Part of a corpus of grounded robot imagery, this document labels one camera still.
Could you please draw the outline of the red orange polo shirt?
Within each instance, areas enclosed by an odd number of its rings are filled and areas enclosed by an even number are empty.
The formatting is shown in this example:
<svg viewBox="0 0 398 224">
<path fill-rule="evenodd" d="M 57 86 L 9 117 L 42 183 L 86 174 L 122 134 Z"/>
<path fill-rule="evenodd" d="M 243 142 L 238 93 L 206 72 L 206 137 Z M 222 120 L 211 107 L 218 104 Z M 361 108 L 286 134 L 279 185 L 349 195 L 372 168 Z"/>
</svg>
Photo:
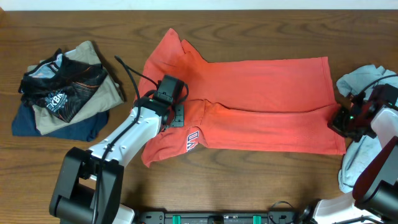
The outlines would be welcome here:
<svg viewBox="0 0 398 224">
<path fill-rule="evenodd" d="M 342 155 L 345 140 L 328 126 L 339 108 L 327 57 L 207 62 L 177 32 L 166 32 L 144 65 L 139 91 L 171 75 L 188 86 L 184 125 L 151 139 L 142 161 L 212 149 Z"/>
</svg>

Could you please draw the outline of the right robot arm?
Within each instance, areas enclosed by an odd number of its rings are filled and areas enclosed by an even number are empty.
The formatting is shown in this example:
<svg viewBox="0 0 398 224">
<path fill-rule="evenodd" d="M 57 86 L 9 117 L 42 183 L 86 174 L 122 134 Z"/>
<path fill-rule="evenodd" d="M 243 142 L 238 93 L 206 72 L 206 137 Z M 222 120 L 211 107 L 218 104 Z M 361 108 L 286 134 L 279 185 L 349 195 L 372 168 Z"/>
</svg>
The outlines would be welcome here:
<svg viewBox="0 0 398 224">
<path fill-rule="evenodd" d="M 358 142 L 378 138 L 381 152 L 358 177 L 352 192 L 308 206 L 297 223 L 397 223 L 397 88 L 378 85 L 369 98 L 352 97 L 328 122 L 340 136 Z"/>
</svg>

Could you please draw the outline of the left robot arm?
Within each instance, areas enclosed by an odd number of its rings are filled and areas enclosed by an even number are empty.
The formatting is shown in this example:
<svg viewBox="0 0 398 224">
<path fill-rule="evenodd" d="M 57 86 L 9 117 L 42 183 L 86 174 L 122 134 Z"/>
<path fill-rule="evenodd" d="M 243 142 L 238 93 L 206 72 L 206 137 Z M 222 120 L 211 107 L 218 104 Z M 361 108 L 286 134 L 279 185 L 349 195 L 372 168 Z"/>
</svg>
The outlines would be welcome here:
<svg viewBox="0 0 398 224">
<path fill-rule="evenodd" d="M 107 138 L 87 150 L 71 148 L 49 204 L 51 216 L 60 223 L 133 223 L 134 210 L 121 204 L 124 169 L 162 130 L 184 125 L 183 91 L 186 83 L 165 75 Z"/>
</svg>

